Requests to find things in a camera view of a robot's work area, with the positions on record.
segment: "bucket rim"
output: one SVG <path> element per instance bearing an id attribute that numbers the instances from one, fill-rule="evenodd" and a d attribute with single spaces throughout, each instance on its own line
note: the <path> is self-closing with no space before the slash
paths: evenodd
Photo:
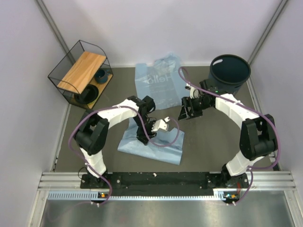
<path id="1" fill-rule="evenodd" d="M 212 65 L 213 65 L 213 63 L 214 63 L 215 61 L 217 61 L 219 58 L 222 58 L 222 57 L 236 57 L 236 58 L 240 59 L 241 61 L 243 61 L 244 63 L 246 63 L 246 65 L 248 66 L 248 69 L 249 69 L 249 73 L 248 73 L 247 78 L 245 78 L 244 80 L 242 80 L 242 81 L 240 81 L 240 82 L 237 82 L 237 83 L 226 82 L 226 81 L 224 81 L 224 80 L 218 78 L 218 77 L 215 75 L 214 71 L 213 71 Z M 251 73 L 251 68 L 250 68 L 250 65 L 248 64 L 248 62 L 245 61 L 243 58 L 241 58 L 241 57 L 239 57 L 239 56 L 237 56 L 237 55 L 234 55 L 234 54 L 223 54 L 223 55 L 220 55 L 220 56 L 218 56 L 218 57 L 215 57 L 215 58 L 212 60 L 212 62 L 210 63 L 209 70 L 210 70 L 212 76 L 213 76 L 216 80 L 218 80 L 218 81 L 220 81 L 220 82 L 222 82 L 222 83 L 224 83 L 224 84 L 229 84 L 229 85 L 244 84 L 244 82 L 246 82 L 246 81 L 249 79 L 250 73 Z"/>

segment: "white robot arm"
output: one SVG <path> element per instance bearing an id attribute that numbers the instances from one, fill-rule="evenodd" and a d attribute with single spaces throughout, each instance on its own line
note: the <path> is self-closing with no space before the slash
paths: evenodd
<path id="1" fill-rule="evenodd" d="M 143 118 L 144 126 L 149 134 L 150 138 L 156 136 L 158 130 L 168 130 L 167 122 L 169 118 L 165 120 L 150 120 L 147 116 L 155 109 L 155 103 L 152 98 L 145 97 L 143 100 L 138 99 L 135 96 L 129 97 L 120 104 L 120 106 L 129 106 L 140 113 Z M 82 119 L 89 114 L 86 111 Z M 148 143 L 142 124 L 137 116 L 137 113 L 128 108 L 117 108 L 111 110 L 99 111 L 96 115 L 91 116 L 78 130 L 75 135 L 75 140 L 78 143 L 80 150 L 82 151 L 88 164 L 100 175 L 106 171 L 106 166 L 103 162 L 102 148 L 106 141 L 107 131 L 114 125 L 128 119 L 134 118 L 138 125 L 137 138 L 145 145 Z M 99 178 L 90 168 L 88 171 L 96 178 Z"/>
<path id="2" fill-rule="evenodd" d="M 242 103 L 232 94 L 218 90 L 213 80 L 203 80 L 200 82 L 200 86 L 235 103 L 205 93 L 196 92 L 194 94 L 194 89 L 187 85 L 186 88 L 191 91 L 190 97 L 182 98 L 182 109 L 178 120 L 202 116 L 204 109 L 214 107 L 226 114 L 240 127 L 240 151 L 222 169 L 226 178 L 225 181 L 228 182 L 233 177 L 244 174 L 249 166 L 275 151 L 277 149 L 276 136 L 271 126 L 264 119 L 236 105 Z M 267 114 L 266 117 L 274 124 L 272 116 Z"/>

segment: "blue cloth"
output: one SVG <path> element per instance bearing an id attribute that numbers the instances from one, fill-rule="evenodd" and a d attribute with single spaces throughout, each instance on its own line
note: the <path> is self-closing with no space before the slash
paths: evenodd
<path id="1" fill-rule="evenodd" d="M 162 162 L 168 162 L 179 165 L 182 157 L 182 146 L 184 139 L 184 132 L 180 131 L 178 139 L 169 147 L 159 148 L 150 142 L 147 145 L 141 143 L 137 135 L 138 126 L 133 119 L 129 121 L 129 127 L 125 131 L 122 140 L 118 146 L 118 151 L 139 155 L 155 159 Z M 159 131 L 157 136 L 152 138 L 152 141 L 157 144 L 168 144 L 174 140 L 177 135 L 177 129 L 174 128 L 171 131 Z"/>
<path id="2" fill-rule="evenodd" d="M 153 66 L 136 64 L 135 85 L 137 96 L 153 98 L 156 109 L 162 110 L 181 105 L 181 98 L 189 96 L 186 83 L 180 78 L 180 60 L 174 54 L 156 60 Z"/>

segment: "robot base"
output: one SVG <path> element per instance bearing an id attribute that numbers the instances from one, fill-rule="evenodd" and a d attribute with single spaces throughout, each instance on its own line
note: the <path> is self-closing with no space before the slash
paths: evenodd
<path id="1" fill-rule="evenodd" d="M 113 187 L 113 196 L 205 196 L 214 195 L 213 189 L 235 189 L 248 187 L 246 174 L 237 178 L 235 185 L 226 186 L 221 173 L 209 172 L 145 172 L 145 173 L 105 173 L 103 176 Z M 108 185 L 91 174 L 82 175 L 80 188 L 108 189 Z"/>

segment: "wooden board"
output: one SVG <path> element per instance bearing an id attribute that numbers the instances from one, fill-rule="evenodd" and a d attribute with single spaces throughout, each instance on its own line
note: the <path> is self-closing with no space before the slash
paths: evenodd
<path id="1" fill-rule="evenodd" d="M 85 51 L 66 73 L 58 88 L 81 94 L 106 57 Z"/>
<path id="2" fill-rule="evenodd" d="M 89 103 L 89 104 L 87 105 L 87 106 L 89 107 L 89 109 L 93 108 L 94 104 L 97 102 L 98 98 L 100 97 L 101 93 L 103 92 L 103 90 L 105 89 L 105 87 L 107 86 L 107 84 L 109 83 L 109 81 L 111 80 L 112 77 L 113 77 L 113 75 L 110 74 L 110 75 L 108 76 L 107 81 L 106 81 L 104 84 L 98 84 L 98 83 L 96 82 L 95 79 L 93 79 L 93 80 L 89 83 L 89 84 L 95 85 L 95 86 L 98 88 L 98 90 L 99 90 L 99 95 L 98 95 L 98 97 L 96 98 L 96 100 L 93 101 L 92 103 Z"/>

